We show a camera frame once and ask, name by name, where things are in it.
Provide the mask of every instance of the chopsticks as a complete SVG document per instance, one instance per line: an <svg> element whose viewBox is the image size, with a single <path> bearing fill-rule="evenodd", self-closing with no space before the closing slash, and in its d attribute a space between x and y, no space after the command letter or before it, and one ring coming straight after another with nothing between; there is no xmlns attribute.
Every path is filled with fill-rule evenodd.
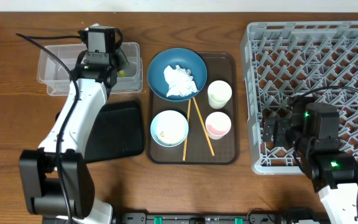
<svg viewBox="0 0 358 224"><path fill-rule="evenodd" d="M193 101L194 101L194 104L196 105L196 109L197 109L197 113L198 113L198 118L200 119L201 125L203 126L205 138L206 138L206 141L208 142L208 145L209 145L209 150L211 150L212 156L215 156L214 149L212 148L211 141L209 141L209 136L208 136L208 133L206 132L206 129L205 129L203 117L201 116L200 109L198 109L198 105L197 105L196 98L193 97Z"/></svg>
<svg viewBox="0 0 358 224"><path fill-rule="evenodd" d="M189 100L189 105L187 107L187 123L189 123L189 119L190 119L190 107L191 107L191 100ZM186 160L186 148L187 148L187 137L185 139L185 146L183 147L183 161Z"/></svg>

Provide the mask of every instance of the small white bowl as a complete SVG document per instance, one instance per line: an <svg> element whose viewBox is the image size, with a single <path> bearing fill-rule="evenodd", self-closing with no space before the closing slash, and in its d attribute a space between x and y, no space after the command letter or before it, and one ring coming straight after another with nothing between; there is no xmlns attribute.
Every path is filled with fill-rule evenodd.
<svg viewBox="0 0 358 224"><path fill-rule="evenodd" d="M162 131L174 131L181 136L177 142L168 144L161 141L158 137ZM164 147L174 147L181 144L186 139L188 132L189 124L186 118L181 113L173 110L167 110L157 114L150 125L150 133L154 141Z"/></svg>

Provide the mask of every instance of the pink cup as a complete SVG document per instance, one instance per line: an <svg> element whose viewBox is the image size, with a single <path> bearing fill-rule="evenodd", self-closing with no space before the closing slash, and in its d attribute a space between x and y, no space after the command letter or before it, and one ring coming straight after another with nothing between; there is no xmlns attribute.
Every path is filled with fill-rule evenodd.
<svg viewBox="0 0 358 224"><path fill-rule="evenodd" d="M205 121L206 131L211 139L221 139L231 129L231 120L222 112L211 113Z"/></svg>

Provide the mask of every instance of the paper cup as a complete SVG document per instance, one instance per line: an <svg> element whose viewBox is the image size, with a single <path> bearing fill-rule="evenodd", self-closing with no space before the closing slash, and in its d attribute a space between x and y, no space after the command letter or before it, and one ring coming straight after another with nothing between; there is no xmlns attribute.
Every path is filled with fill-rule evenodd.
<svg viewBox="0 0 358 224"><path fill-rule="evenodd" d="M208 87L208 102L214 109L221 109L230 100L231 87L224 81L212 82Z"/></svg>
<svg viewBox="0 0 358 224"><path fill-rule="evenodd" d="M205 121L206 131L211 139L221 139L231 129L231 120L222 112L211 113Z"/></svg>

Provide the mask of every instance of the gray dish rack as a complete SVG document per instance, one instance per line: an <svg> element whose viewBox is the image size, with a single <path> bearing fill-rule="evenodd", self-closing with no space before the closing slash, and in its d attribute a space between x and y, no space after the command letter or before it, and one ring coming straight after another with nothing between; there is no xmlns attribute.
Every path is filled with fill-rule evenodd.
<svg viewBox="0 0 358 224"><path fill-rule="evenodd" d="M330 85L358 88L358 21L253 22L242 39L241 57L252 170L301 174L293 148L262 142L262 117L290 117L287 98L294 93ZM358 94L324 90L314 96L337 106L341 150L358 161Z"/></svg>

